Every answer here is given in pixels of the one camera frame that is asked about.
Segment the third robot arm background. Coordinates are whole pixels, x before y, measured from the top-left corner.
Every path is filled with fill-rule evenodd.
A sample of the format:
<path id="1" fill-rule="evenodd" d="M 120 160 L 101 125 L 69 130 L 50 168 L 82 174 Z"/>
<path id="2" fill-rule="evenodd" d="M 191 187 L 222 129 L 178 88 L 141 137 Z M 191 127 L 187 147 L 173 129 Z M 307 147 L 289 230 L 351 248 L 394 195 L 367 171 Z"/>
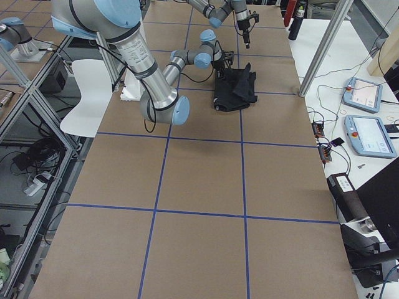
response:
<path id="1" fill-rule="evenodd" d="M 1 19 L 1 46 L 16 62 L 39 63 L 47 51 L 42 42 L 35 41 L 18 17 Z"/>

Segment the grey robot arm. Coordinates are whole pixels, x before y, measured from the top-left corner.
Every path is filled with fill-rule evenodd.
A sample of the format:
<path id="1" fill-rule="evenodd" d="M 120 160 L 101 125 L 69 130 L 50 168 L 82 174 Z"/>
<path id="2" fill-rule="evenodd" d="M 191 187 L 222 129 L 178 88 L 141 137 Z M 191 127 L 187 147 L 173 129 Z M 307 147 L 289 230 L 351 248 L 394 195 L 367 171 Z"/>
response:
<path id="1" fill-rule="evenodd" d="M 186 65 L 206 69 L 222 59 L 222 50 L 211 29 L 200 35 L 198 49 L 176 50 L 164 70 L 150 52 L 140 33 L 139 1 L 53 1 L 54 28 L 68 36 L 96 39 L 113 44 L 135 78 L 149 94 L 140 100 L 144 119 L 154 123 L 182 125 L 190 114 L 190 102 L 180 96 L 172 83 Z"/>
<path id="2" fill-rule="evenodd" d="M 187 3 L 209 20 L 209 24 L 217 29 L 233 13 L 236 20 L 236 31 L 243 38 L 244 45 L 250 48 L 250 32 L 252 31 L 251 19 L 259 22 L 259 14 L 247 8 L 246 1 L 223 1 L 220 7 L 215 7 L 209 1 L 192 0 Z"/>

